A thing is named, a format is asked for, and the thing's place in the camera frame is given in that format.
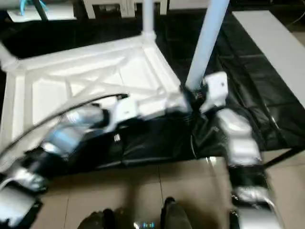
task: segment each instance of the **white bar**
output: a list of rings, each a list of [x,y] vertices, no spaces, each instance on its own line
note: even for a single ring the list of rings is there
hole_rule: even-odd
[[[143,2],[143,32],[151,33],[153,32],[153,9],[154,3],[153,0],[144,0]]]
[[[206,12],[186,86],[196,90],[210,60],[230,0],[212,0]]]
[[[305,107],[305,47],[269,11],[239,11],[234,16]]]

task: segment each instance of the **white robot part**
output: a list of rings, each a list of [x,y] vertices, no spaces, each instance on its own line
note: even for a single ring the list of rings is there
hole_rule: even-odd
[[[228,96],[228,81],[225,72],[213,73],[204,77],[203,84],[208,87],[204,104],[200,107],[203,114],[214,106],[224,106]]]

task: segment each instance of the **white metal frame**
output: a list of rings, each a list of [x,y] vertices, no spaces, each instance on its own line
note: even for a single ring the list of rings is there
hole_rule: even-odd
[[[83,0],[90,19],[95,19],[93,5],[119,4],[122,18],[134,17],[136,3],[142,3],[143,0]],[[167,0],[154,0],[160,3],[160,14],[165,15],[167,12]]]
[[[229,0],[212,1],[214,5],[208,9],[204,21],[211,23],[211,28],[216,17],[215,29],[213,34],[202,36],[208,26],[203,23],[191,66],[191,70],[201,70],[202,75],[226,9],[226,6],[215,7],[220,1],[227,4]],[[202,45],[202,42],[207,42],[210,47]],[[200,62],[198,53],[205,51],[208,58],[206,62]],[[0,61],[2,70],[7,72],[0,127],[2,147],[51,113],[97,97],[96,94],[128,93],[138,102],[150,100],[151,103],[145,102],[149,105],[143,108],[147,115],[151,110],[158,110],[162,115],[168,108],[183,109],[187,106],[180,92],[180,81],[155,43],[152,0],[144,1],[141,36],[25,60],[18,60],[0,44]],[[195,88],[202,78],[197,80],[198,75],[189,74],[188,81],[197,82]],[[102,105],[112,106],[114,103],[113,100],[103,100]],[[13,150],[23,152],[35,146],[47,129],[48,126],[43,126],[33,132],[28,140],[21,141]],[[14,160],[11,158],[13,155],[7,154],[10,158],[4,157],[2,162]]]

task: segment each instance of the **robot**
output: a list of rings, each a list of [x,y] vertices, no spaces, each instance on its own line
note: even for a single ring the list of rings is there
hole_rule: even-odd
[[[225,142],[219,140],[226,151],[224,157],[233,188],[234,209],[230,212],[230,228],[282,228],[276,216],[259,148],[252,138],[252,129],[245,118],[225,106],[228,95],[226,74],[206,76],[203,85],[204,89],[195,93],[187,88],[182,89],[183,103],[187,102],[192,109],[181,108],[179,111],[199,112],[201,115],[213,112],[218,128],[226,137]],[[61,112],[59,122],[50,129],[40,144],[25,152],[24,156],[1,174],[0,223],[4,228],[31,227],[42,207],[39,196],[47,192],[54,176],[69,170],[87,140],[155,116],[143,116],[142,104],[128,95],[107,97],[110,96],[117,97],[117,103],[111,110],[102,109],[93,103],[94,100],[90,100]],[[14,143],[2,153],[5,154],[13,146]],[[185,212],[173,198],[168,198],[165,202],[161,226],[164,229],[191,228]]]

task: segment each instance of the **black cable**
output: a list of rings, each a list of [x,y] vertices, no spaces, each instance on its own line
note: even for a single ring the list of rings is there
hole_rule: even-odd
[[[23,139],[26,135],[28,135],[30,132],[32,132],[33,130],[37,129],[38,127],[46,124],[47,122],[53,120],[54,118],[61,116],[71,110],[74,110],[76,108],[82,107],[84,105],[87,105],[89,103],[92,103],[94,101],[100,100],[100,99],[105,99],[105,98],[109,98],[109,97],[117,97],[118,99],[122,99],[122,98],[126,98],[128,97],[127,94],[109,94],[109,95],[103,95],[103,96],[99,96],[90,100],[87,100],[85,102],[79,103],[77,105],[71,106],[67,109],[64,109],[60,112],[57,112],[55,114],[51,114],[50,116],[46,117],[45,119],[43,119],[42,121],[40,121],[39,123],[37,123],[36,125],[33,125],[32,127],[30,127],[29,129],[27,129],[26,131],[24,131],[19,137],[17,137],[13,142],[11,142],[10,144],[8,144],[0,153],[0,159],[5,156],[8,151],[13,148],[21,139]]]
[[[43,10],[42,5],[40,4],[40,1],[39,0],[32,0],[32,1],[33,1],[33,4],[34,4],[39,16],[41,17],[41,20],[47,21],[48,17],[46,15],[46,12]]]

